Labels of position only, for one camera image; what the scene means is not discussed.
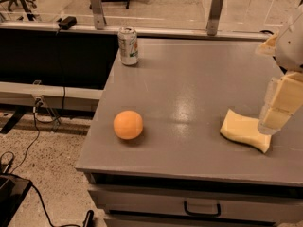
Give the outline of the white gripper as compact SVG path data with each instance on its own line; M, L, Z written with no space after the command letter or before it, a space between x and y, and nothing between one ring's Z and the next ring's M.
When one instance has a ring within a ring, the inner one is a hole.
M278 66L295 71L272 78L267 87L258 130L274 135L303 105L303 5L292 12L278 33L256 48L256 53L276 56Z

